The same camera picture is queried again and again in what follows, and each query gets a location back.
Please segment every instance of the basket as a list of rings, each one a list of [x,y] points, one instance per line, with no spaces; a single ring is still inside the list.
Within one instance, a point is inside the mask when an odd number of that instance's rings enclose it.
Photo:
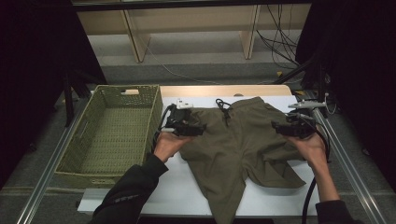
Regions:
[[[161,120],[160,86],[97,86],[55,175],[72,188],[111,188],[142,164]]]

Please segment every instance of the floor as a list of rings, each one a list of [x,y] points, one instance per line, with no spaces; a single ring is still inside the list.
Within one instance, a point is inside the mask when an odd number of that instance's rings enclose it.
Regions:
[[[297,40],[301,31],[290,31],[290,38]],[[274,38],[275,32],[262,34]],[[152,35],[149,49],[142,63],[134,61],[129,38],[126,35],[90,36],[94,52],[109,84],[160,83],[161,85],[210,85],[210,84],[268,84],[277,79],[278,73],[286,74],[293,67],[264,46],[256,35],[252,58],[246,60],[237,32],[212,32],[189,34]],[[276,45],[286,54],[283,46]],[[302,76],[287,81],[293,90],[299,89]],[[15,223],[32,193],[39,177],[46,169],[53,150],[64,132],[64,104],[56,104],[57,110],[48,119],[36,140],[37,151],[27,153],[0,191],[0,222]],[[370,190],[387,223],[396,223],[396,195],[380,174],[374,162],[361,152],[363,146],[355,134],[353,125],[341,110],[329,115],[328,120],[338,134],[341,143],[360,172],[364,184]],[[334,182],[346,201],[353,217],[372,222],[349,183],[339,160],[331,155],[330,164]],[[34,213],[32,223],[86,223],[90,217],[77,212],[82,190],[64,187],[62,180],[51,179],[44,197]],[[299,223],[299,217],[274,217],[276,224]],[[311,217],[308,223],[316,223]]]

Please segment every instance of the hand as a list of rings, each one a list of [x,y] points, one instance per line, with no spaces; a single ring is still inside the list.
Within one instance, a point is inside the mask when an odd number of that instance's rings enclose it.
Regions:
[[[308,161],[308,164],[312,168],[315,168],[317,165],[327,164],[326,147],[317,133],[313,133],[305,139],[291,136],[284,137],[297,147],[300,154]]]
[[[184,144],[192,141],[192,139],[194,139],[194,137],[176,136],[172,133],[160,133],[157,139],[157,146],[154,149],[154,155],[161,161],[167,162]]]

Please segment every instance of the olive green pants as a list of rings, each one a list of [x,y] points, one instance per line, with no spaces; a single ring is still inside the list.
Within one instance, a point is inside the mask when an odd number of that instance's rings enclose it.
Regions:
[[[255,97],[233,103],[229,116],[225,120],[219,108],[194,108],[190,123],[206,130],[180,150],[219,224],[233,223],[248,177],[269,188],[305,184],[287,163],[302,157],[271,126],[272,119],[285,119],[281,111]]]

